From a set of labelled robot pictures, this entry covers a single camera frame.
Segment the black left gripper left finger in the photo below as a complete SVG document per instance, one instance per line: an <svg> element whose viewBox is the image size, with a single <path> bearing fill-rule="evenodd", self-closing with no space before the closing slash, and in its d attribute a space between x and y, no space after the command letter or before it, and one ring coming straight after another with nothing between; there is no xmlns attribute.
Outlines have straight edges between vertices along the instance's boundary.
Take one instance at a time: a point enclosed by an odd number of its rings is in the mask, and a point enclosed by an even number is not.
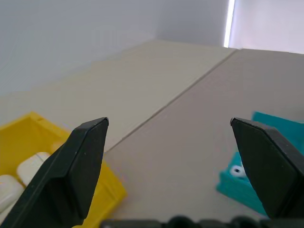
<svg viewBox="0 0 304 228"><path fill-rule="evenodd" d="M72 228L88 216L100 176L108 118L75 128L39 168L2 228Z"/></svg>

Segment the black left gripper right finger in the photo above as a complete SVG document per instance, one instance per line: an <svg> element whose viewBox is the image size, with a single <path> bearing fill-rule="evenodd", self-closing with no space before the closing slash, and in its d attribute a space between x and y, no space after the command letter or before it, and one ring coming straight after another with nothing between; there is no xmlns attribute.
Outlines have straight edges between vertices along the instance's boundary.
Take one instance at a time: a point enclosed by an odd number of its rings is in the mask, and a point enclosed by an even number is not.
<svg viewBox="0 0 304 228"><path fill-rule="evenodd" d="M274 127L232 118L245 173L271 219L304 217L304 157Z"/></svg>

